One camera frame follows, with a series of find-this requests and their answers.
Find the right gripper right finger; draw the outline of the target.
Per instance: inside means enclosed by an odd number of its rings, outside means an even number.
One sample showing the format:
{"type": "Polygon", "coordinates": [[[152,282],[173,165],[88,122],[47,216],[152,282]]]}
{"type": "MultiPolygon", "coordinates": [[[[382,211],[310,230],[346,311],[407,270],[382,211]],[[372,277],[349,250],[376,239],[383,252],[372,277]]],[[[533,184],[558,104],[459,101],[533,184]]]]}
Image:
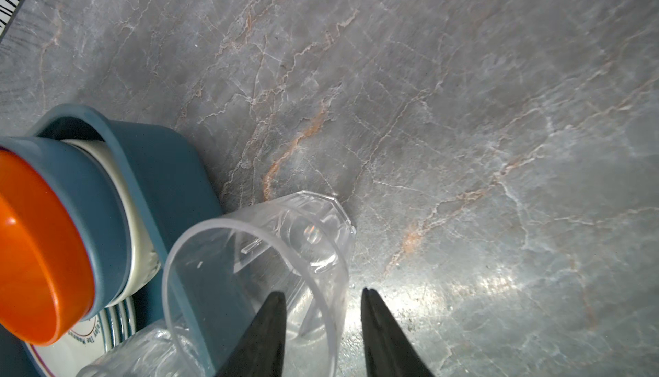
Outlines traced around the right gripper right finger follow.
{"type": "Polygon", "coordinates": [[[363,289],[360,310],[367,376],[433,377],[375,289],[363,289]]]}

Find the blue bowl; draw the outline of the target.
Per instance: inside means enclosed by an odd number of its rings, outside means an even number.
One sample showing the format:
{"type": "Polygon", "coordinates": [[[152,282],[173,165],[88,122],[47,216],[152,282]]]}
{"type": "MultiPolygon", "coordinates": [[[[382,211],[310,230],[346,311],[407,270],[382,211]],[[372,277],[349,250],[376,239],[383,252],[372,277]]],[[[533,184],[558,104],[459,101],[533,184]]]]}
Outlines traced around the blue bowl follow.
{"type": "Polygon", "coordinates": [[[3,137],[1,147],[26,161],[58,196],[82,238],[94,274],[88,320],[123,291],[130,275],[130,231],[118,191],[91,155],[65,142],[3,137]]]}

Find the cream bowl teal outside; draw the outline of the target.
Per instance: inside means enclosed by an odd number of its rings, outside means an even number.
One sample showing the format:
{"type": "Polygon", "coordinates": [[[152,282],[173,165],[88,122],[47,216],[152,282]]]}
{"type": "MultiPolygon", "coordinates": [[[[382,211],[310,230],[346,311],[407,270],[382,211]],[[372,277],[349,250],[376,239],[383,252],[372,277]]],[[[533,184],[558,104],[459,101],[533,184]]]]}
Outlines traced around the cream bowl teal outside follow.
{"type": "Polygon", "coordinates": [[[150,282],[159,272],[161,262],[129,192],[125,178],[120,173],[118,163],[107,145],[101,141],[74,139],[67,139],[65,143],[79,148],[99,162],[117,189],[127,218],[130,233],[130,272],[122,292],[106,305],[109,308],[129,296],[133,296],[150,282]]]}

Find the white plate red characters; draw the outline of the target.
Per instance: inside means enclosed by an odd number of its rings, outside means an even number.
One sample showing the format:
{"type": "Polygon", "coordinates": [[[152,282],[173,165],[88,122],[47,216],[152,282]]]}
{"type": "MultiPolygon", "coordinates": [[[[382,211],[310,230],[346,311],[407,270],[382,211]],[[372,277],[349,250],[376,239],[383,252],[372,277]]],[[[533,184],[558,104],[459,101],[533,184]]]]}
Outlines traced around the white plate red characters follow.
{"type": "Polygon", "coordinates": [[[76,324],[54,344],[24,347],[40,375],[75,376],[136,332],[134,301],[128,297],[76,324]]]}

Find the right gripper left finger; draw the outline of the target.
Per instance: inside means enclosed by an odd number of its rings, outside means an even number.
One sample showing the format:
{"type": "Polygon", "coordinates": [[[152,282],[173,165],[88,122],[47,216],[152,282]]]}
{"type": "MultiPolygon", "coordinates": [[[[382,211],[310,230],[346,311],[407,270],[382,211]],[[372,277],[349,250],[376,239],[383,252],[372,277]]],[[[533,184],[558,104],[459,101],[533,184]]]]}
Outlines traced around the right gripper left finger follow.
{"type": "Polygon", "coordinates": [[[286,330],[286,298],[273,291],[216,376],[282,376],[286,330]]]}

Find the orange bowl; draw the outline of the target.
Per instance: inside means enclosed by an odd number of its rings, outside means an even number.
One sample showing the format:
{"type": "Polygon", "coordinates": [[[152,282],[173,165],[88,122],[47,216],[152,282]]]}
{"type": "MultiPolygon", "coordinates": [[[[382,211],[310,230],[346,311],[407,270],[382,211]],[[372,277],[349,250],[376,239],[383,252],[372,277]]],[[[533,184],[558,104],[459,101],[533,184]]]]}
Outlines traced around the orange bowl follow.
{"type": "Polygon", "coordinates": [[[50,345],[91,310],[94,275],[77,228],[46,181],[1,152],[1,324],[50,345]]]}

